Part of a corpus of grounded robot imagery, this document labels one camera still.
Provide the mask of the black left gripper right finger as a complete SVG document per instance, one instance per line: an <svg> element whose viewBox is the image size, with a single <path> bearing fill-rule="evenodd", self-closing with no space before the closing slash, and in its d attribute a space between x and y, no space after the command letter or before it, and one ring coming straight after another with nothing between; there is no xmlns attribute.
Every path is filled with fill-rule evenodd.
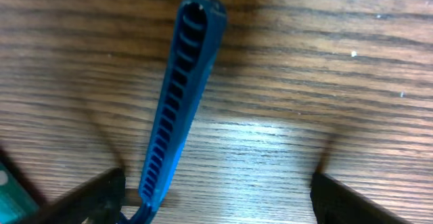
<svg viewBox="0 0 433 224"><path fill-rule="evenodd" d="M323 173L313 174L310 197L318 224L409 224Z"/></svg>

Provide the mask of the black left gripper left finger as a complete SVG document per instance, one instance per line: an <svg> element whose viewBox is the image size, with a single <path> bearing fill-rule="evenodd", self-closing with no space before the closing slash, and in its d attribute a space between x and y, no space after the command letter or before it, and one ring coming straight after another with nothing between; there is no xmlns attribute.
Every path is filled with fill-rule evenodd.
<svg viewBox="0 0 433 224"><path fill-rule="evenodd" d="M125 175L110 169L69 192L53 204L20 220L20 224L116 224L125 198Z"/></svg>

